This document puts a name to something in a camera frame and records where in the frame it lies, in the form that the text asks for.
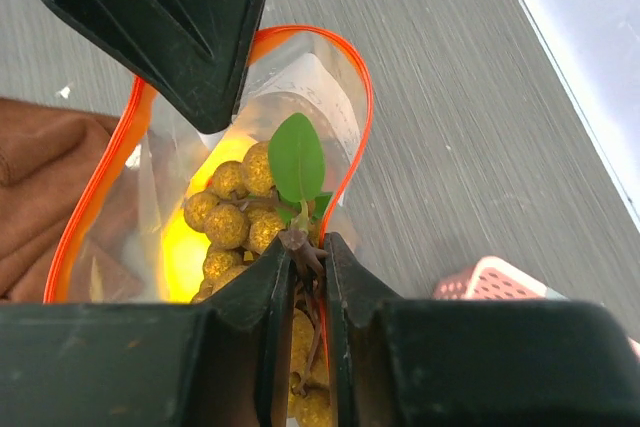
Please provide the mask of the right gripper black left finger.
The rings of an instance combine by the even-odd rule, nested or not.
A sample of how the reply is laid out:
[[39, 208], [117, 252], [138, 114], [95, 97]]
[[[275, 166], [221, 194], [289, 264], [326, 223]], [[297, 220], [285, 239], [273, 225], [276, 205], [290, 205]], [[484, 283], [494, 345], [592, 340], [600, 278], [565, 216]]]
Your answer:
[[5, 426], [282, 426], [294, 273], [279, 241], [196, 304], [1, 310]]

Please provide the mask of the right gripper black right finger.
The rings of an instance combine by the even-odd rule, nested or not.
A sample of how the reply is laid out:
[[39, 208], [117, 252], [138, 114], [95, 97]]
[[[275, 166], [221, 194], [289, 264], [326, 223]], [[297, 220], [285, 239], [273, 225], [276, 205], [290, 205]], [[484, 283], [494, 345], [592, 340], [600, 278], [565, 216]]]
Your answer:
[[635, 426], [639, 361], [604, 308], [405, 299], [325, 237], [337, 426]]

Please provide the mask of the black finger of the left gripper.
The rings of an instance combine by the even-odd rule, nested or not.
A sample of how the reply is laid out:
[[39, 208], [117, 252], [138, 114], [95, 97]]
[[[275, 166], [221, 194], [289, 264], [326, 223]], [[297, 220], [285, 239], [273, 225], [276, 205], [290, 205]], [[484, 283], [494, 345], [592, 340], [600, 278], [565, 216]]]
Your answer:
[[41, 1], [199, 132], [230, 125], [266, 0]]

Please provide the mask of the yellow apple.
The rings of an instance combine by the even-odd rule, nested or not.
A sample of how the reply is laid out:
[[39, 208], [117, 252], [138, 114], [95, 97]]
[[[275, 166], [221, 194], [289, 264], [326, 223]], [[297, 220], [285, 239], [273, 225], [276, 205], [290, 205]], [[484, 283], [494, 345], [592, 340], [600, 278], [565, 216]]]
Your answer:
[[248, 135], [225, 136], [197, 164], [189, 178], [185, 193], [162, 230], [159, 287], [161, 298], [168, 302], [188, 303], [198, 292], [203, 280], [202, 263], [210, 242], [205, 234], [196, 232], [184, 220], [183, 203], [203, 191], [216, 168], [225, 161], [241, 161], [255, 143]]

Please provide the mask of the clear zip top bag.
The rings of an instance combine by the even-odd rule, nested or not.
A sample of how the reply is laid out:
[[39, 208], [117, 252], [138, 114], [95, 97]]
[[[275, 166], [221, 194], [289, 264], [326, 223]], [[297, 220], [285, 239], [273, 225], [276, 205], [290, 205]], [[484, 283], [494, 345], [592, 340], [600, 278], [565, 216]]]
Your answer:
[[259, 31], [228, 127], [204, 134], [147, 82], [128, 105], [62, 235], [48, 303], [199, 301], [278, 232], [346, 233], [347, 186], [373, 118], [356, 48], [313, 26]]

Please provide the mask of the brown longan bunch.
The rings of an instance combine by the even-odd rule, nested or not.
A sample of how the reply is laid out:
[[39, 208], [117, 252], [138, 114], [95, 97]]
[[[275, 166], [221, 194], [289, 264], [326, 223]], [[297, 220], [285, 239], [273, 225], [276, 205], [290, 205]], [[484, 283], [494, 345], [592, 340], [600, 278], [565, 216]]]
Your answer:
[[319, 223], [331, 199], [321, 187], [325, 155], [311, 120], [286, 118], [270, 139], [253, 144], [241, 161], [220, 164], [207, 187], [188, 198], [184, 220], [210, 245], [195, 303], [238, 277], [280, 241], [296, 279], [290, 353], [288, 415], [300, 426], [332, 422], [329, 374], [322, 348], [326, 252]]

